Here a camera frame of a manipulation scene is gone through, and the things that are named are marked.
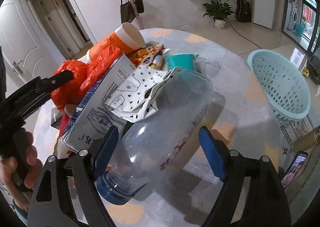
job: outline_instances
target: red plastic bag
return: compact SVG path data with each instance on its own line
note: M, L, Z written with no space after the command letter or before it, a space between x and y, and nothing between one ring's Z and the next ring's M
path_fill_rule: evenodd
M112 45L108 46L100 54L88 63L87 79L81 84L79 93L82 97L95 84L100 76L110 67L112 62L120 56L120 49Z
M66 104L78 105L83 96L79 95L81 84L87 78L87 64L76 60L67 60L56 70L55 75L70 70L73 79L51 93L51 99L56 107L63 111Z
M55 75L62 71L70 70L73 73L73 79L51 93L51 99L56 107L62 111L67 104L78 105L86 92L120 54L119 48L108 46L89 64L76 60L63 62L62 66L55 72Z

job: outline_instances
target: clear plastic bottle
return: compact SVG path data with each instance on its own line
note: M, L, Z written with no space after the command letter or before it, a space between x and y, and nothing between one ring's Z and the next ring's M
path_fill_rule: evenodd
M175 74L157 97L158 112L134 123L117 144L114 166L97 182L100 195L123 205L159 175L198 128L213 94L212 83L201 74Z

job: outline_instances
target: guitar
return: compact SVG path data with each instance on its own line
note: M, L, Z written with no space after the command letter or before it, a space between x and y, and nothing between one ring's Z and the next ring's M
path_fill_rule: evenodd
M250 3L247 0L237 0L236 18L240 22L251 22Z

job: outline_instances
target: potted plant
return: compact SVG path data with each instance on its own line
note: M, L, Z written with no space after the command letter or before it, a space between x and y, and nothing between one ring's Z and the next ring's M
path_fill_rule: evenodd
M203 4L206 9L206 13L203 15L203 17L212 17L214 20L214 25L218 29L223 29L226 24L225 20L228 19L228 16L235 13L228 1L230 0L222 3L220 0L211 0L211 4Z

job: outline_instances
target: teal bowl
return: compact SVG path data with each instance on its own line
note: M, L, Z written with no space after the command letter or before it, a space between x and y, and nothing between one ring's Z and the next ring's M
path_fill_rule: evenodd
M175 54L164 56L168 63L168 69L174 69L175 67L182 67L183 69L189 69L195 71L194 56L193 54Z

